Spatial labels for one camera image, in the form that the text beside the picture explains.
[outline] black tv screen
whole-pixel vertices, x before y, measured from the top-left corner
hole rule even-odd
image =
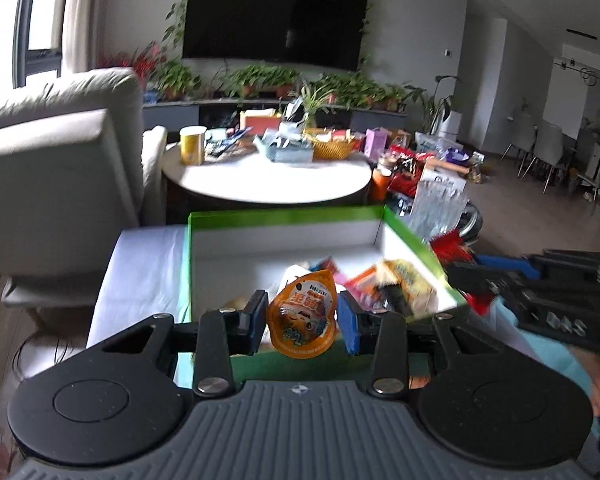
[[[356,70],[367,0],[189,0],[183,57]]]

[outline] purple box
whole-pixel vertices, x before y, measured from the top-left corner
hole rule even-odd
[[[389,130],[376,128],[366,131],[365,156],[371,160],[378,161],[380,153],[386,148],[386,140],[389,138]]]

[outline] orange snack package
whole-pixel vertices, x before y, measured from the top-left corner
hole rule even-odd
[[[300,276],[269,304],[267,324],[278,352],[295,359],[316,357],[336,339],[336,285],[328,270]]]

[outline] yellow cup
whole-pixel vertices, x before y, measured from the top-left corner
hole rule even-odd
[[[187,126],[180,130],[180,160],[186,166],[199,166],[205,161],[204,126]]]

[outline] yellow basket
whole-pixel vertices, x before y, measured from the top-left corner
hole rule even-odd
[[[318,130],[317,128],[311,128],[311,130],[308,132],[306,129],[304,135],[314,145],[314,158],[318,160],[344,160],[353,151],[355,140],[350,140],[349,142],[346,140],[324,142],[314,137],[314,131],[315,133],[323,134],[324,130]]]

